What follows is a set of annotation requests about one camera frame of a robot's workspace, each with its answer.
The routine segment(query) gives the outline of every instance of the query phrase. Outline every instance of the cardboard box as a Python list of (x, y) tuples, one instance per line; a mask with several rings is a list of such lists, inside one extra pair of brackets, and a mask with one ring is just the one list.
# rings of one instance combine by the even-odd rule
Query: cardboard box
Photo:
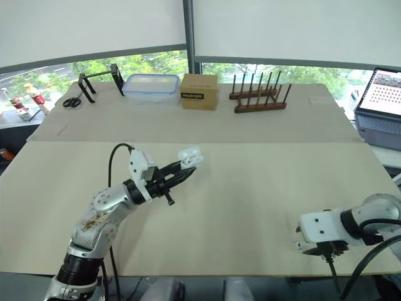
[(215, 110), (217, 75), (185, 74), (180, 91), (183, 108)]

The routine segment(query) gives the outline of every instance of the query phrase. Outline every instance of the bottle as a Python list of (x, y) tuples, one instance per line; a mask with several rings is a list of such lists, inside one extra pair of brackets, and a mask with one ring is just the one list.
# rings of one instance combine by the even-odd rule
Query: bottle
[(49, 107), (49, 103), (46, 103), (46, 99), (40, 94), (40, 91), (32, 86), (31, 83), (26, 83), (24, 85), (26, 89), (26, 93), (33, 99), (34, 102), (38, 105), (38, 107), (42, 110), (45, 115), (48, 115), (51, 108)]
[(10, 91), (7, 90), (7, 88), (2, 88), (1, 93), (4, 95), (4, 98), (8, 101), (11, 102), (11, 104), (16, 108), (25, 108), (25, 106), (22, 104), (21, 99), (18, 97), (14, 97), (13, 94), (11, 94)]

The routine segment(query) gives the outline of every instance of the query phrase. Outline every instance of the laptop screen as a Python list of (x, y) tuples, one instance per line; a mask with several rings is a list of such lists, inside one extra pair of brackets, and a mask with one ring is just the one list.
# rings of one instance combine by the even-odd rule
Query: laptop screen
[(376, 68), (357, 111), (401, 117), (401, 71)]

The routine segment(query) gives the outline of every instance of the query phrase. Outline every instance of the window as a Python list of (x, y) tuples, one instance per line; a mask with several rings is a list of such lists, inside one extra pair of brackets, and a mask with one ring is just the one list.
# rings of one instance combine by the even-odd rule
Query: window
[[(352, 111), (357, 102), (352, 100), (351, 94), (358, 90), (359, 95), (362, 95), (373, 73), (370, 70), (341, 68), (224, 63), (204, 63), (202, 67), (204, 74), (216, 74), (221, 83), (232, 83), (234, 74), (237, 75), (236, 82), (240, 83), (245, 72), (246, 83), (251, 82), (252, 73), (255, 73), (254, 82), (258, 83), (262, 72), (268, 75), (271, 71), (274, 83), (279, 70), (281, 71), (279, 83), (322, 83), (327, 86), (336, 103), (346, 112)], [(268, 76), (265, 75), (262, 79), (263, 83), (268, 80)]]
[[(116, 63), (122, 77), (126, 79), (134, 73), (175, 74), (183, 77), (188, 72), (187, 52), (168, 51), (145, 55), (119, 56), (99, 60), (78, 61), (54, 66), (44, 66), (25, 71), (10, 72), (0, 75), (0, 88), (7, 88), (15, 97), (19, 97), (25, 107), (36, 107), (33, 100), (26, 94), (24, 84), (32, 83), (41, 90), (45, 99), (55, 103), (68, 90), (70, 85), (78, 80), (80, 73), (87, 75), (107, 71), (110, 65)], [(101, 75), (90, 79), (94, 82), (111, 81), (110, 75)], [(15, 108), (4, 99), (2, 110)]]

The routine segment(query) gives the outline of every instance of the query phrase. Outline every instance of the black metal stand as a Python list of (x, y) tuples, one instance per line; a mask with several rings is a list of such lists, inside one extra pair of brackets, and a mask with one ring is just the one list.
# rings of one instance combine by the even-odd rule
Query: black metal stand
[(121, 76), (120, 70), (117, 67), (117, 64), (112, 64), (110, 66), (110, 71), (104, 71), (96, 74), (91, 74), (91, 75), (85, 75), (84, 73), (80, 74), (80, 78), (78, 79), (78, 86), (81, 88), (82, 93), (85, 94), (87, 99), (89, 100), (90, 103), (95, 103), (95, 101), (90, 97), (88, 91), (86, 90), (86, 87), (83, 85), (82, 81), (86, 83), (86, 86), (89, 88), (92, 94), (96, 94), (95, 89), (92, 87), (91, 83), (89, 82), (88, 78), (90, 77), (98, 77), (99, 75), (104, 75), (104, 74), (111, 74), (114, 82), (118, 88), (118, 91), (120, 91), (121, 95), (124, 96), (123, 93), (123, 86), (124, 86), (124, 80)]

